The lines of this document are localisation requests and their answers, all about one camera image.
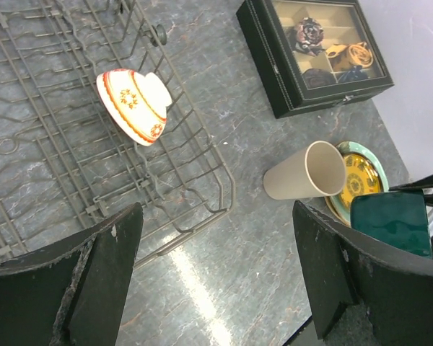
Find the cup rim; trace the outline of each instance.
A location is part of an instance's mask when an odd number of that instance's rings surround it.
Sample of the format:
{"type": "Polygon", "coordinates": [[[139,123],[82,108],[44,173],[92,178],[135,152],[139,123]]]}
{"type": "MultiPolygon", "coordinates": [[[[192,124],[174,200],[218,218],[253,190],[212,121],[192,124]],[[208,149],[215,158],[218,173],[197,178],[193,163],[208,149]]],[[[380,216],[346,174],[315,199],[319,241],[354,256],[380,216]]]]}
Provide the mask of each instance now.
{"type": "Polygon", "coordinates": [[[146,75],[140,75],[143,77],[145,83],[151,83],[153,87],[157,88],[157,91],[162,93],[161,98],[166,111],[167,107],[172,104],[173,100],[164,82],[154,72],[149,72],[146,75]]]}
{"type": "Polygon", "coordinates": [[[312,179],[311,174],[310,174],[310,170],[308,169],[308,163],[307,163],[307,160],[308,160],[308,154],[310,153],[310,150],[313,148],[313,146],[316,146],[316,145],[318,145],[318,144],[325,144],[325,145],[328,146],[329,148],[333,149],[334,153],[336,153],[336,154],[340,157],[340,159],[343,161],[343,157],[342,157],[340,151],[339,151],[339,150],[338,150],[338,149],[337,149],[333,144],[331,144],[331,143],[329,143],[329,142],[327,142],[327,141],[315,141],[315,142],[312,142],[312,143],[307,147],[307,149],[306,149],[306,153],[305,153],[305,171],[306,171],[306,174],[307,174],[307,176],[308,176],[308,180],[310,181],[311,185],[312,185],[312,186],[313,186],[313,187],[314,187],[314,188],[315,188],[319,193],[321,193],[321,195],[323,195],[324,197],[335,196],[335,195],[339,194],[339,193],[342,191],[342,189],[345,187],[345,184],[346,184],[346,167],[345,167],[345,163],[343,164],[343,184],[342,184],[342,186],[341,186],[341,189],[340,189],[339,191],[337,191],[337,192],[332,192],[332,193],[330,193],[330,192],[326,192],[326,191],[323,191],[322,189],[320,189],[320,188],[315,184],[314,180],[312,179]]]}

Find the plate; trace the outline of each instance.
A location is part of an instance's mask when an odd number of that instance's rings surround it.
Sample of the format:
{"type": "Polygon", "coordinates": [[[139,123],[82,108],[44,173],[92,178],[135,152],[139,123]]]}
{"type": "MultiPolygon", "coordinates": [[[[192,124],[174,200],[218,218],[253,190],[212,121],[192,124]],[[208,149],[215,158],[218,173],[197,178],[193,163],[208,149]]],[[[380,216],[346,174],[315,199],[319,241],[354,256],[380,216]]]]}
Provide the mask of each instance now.
{"type": "Polygon", "coordinates": [[[346,220],[342,217],[340,217],[340,215],[337,213],[337,210],[335,210],[335,208],[333,207],[332,203],[331,203],[331,198],[330,197],[324,197],[325,199],[325,204],[328,206],[328,208],[331,210],[332,214],[338,219],[340,220],[345,226],[350,226],[349,223],[346,222],[346,220]]]}
{"type": "Polygon", "coordinates": [[[340,194],[330,197],[330,204],[339,218],[350,225],[353,198],[388,191],[388,179],[378,158],[365,146],[346,141],[338,144],[337,149],[345,160],[346,184],[340,194]]]}

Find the green plate rim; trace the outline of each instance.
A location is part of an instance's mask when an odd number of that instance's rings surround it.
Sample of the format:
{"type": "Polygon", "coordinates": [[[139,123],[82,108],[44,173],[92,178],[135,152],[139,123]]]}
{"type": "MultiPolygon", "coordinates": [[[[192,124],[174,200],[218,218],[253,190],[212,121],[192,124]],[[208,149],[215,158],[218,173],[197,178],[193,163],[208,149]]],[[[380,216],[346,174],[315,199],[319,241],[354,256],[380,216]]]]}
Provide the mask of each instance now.
{"type": "MultiPolygon", "coordinates": [[[[336,146],[338,151],[340,151],[340,154],[342,156],[356,153],[359,155],[362,155],[366,159],[370,161],[370,163],[374,166],[374,168],[377,170],[377,173],[379,175],[380,181],[382,183],[383,192],[387,192],[389,189],[388,185],[388,178],[385,173],[385,170],[383,169],[382,164],[380,163],[379,159],[375,156],[374,153],[372,153],[368,148],[363,146],[362,144],[359,144],[357,142],[353,141],[344,141],[341,142],[336,146]]],[[[351,223],[351,217],[349,211],[344,207],[344,205],[341,203],[340,198],[336,196],[330,197],[330,202],[335,208],[336,212],[344,218],[348,223],[351,223]]]]}
{"type": "Polygon", "coordinates": [[[344,218],[342,218],[337,210],[335,210],[335,208],[332,205],[331,202],[331,198],[330,197],[324,197],[325,199],[325,204],[327,205],[327,207],[329,208],[329,210],[332,212],[333,216],[335,216],[337,218],[337,220],[339,220],[340,222],[342,222],[343,225],[350,227],[350,223],[347,223],[346,220],[344,218]]]}

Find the beige cup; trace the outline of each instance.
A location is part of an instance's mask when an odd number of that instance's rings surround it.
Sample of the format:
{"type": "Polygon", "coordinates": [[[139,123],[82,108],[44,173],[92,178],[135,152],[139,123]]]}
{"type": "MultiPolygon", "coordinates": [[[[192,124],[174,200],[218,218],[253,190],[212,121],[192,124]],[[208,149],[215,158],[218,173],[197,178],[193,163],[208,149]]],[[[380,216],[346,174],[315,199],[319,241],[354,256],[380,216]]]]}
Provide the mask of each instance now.
{"type": "Polygon", "coordinates": [[[265,173],[263,186],[275,200],[334,196],[345,187],[346,167],[335,146],[316,141],[265,173]]]}

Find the orange floral design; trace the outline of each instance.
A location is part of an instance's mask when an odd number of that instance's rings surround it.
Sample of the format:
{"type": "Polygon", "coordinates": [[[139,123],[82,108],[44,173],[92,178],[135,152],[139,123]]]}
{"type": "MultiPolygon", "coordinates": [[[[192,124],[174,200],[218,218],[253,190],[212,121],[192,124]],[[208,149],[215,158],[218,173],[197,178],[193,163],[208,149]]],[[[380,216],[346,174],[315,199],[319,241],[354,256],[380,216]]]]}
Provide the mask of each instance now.
{"type": "Polygon", "coordinates": [[[161,132],[162,132],[162,125],[156,124],[151,129],[151,136],[157,138],[159,137],[161,132]]]}
{"type": "Polygon", "coordinates": [[[124,89],[121,91],[121,102],[132,110],[138,104],[138,99],[137,96],[130,91],[130,89],[124,89]]]}
{"type": "Polygon", "coordinates": [[[104,88],[105,88],[105,91],[108,93],[110,101],[113,103],[115,110],[117,110],[118,114],[122,117],[123,121],[125,121],[127,123],[127,125],[130,127],[130,129],[135,134],[137,134],[143,141],[146,141],[147,143],[154,143],[154,138],[149,137],[149,135],[146,134],[146,133],[144,133],[144,132],[142,132],[141,129],[139,130],[138,128],[136,128],[129,121],[129,119],[122,113],[121,109],[119,109],[118,98],[114,97],[112,95],[112,92],[111,92],[112,85],[110,85],[109,72],[103,74],[102,81],[104,82],[104,88]]]}

